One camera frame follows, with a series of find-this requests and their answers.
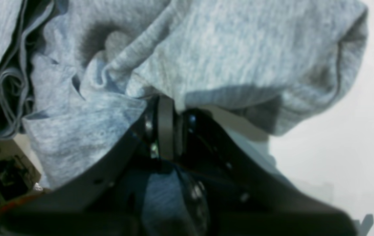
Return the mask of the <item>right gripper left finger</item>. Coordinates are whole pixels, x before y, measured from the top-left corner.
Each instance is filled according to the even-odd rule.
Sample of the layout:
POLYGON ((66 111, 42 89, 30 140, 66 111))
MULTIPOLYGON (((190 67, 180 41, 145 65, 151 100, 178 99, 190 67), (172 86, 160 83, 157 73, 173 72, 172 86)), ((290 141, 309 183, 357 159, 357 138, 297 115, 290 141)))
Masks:
POLYGON ((148 100, 139 119, 120 141, 85 173, 49 194, 7 211, 0 236, 145 236, 140 211, 145 171, 133 165, 163 157, 173 160, 174 102, 148 100))

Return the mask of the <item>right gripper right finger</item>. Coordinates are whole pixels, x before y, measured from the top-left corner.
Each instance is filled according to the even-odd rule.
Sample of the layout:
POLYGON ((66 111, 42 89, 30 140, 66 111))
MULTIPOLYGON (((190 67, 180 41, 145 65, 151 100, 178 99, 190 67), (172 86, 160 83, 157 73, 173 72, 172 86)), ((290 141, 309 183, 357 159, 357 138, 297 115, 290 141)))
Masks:
POLYGON ((351 218, 257 164, 209 115, 174 118, 176 157, 207 236, 356 236, 351 218))

